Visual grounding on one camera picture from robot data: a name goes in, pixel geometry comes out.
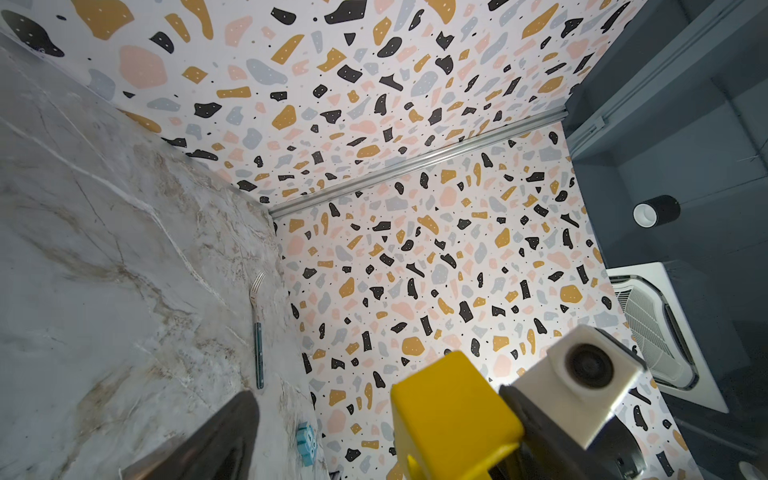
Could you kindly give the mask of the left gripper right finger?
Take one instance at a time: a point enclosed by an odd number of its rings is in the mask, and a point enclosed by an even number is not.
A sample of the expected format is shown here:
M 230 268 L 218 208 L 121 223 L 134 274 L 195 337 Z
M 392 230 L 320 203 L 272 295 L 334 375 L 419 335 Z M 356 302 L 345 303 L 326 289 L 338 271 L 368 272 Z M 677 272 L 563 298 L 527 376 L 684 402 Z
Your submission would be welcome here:
M 520 447 L 489 469 L 493 479 L 622 479 L 624 458 L 612 416 L 588 447 L 576 443 L 520 390 L 507 385 L 499 395 L 521 421 Z

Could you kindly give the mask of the yellow arch block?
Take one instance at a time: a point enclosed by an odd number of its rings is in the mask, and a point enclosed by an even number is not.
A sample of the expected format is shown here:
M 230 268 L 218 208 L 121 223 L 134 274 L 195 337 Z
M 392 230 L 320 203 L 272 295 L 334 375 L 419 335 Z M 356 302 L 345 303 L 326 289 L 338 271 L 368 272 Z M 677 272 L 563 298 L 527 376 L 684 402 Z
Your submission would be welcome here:
M 488 479 L 524 437 L 520 419 L 461 351 L 393 385 L 391 405 L 408 479 Z

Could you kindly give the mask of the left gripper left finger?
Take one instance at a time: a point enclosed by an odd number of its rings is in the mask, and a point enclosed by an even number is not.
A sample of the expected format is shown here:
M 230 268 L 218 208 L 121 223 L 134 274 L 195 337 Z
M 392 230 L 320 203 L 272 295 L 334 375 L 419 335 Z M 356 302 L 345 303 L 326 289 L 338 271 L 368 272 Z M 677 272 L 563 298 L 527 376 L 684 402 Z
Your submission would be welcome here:
M 122 479 L 247 479 L 260 420 L 250 390 L 237 393 L 192 435 L 172 438 L 120 472 Z

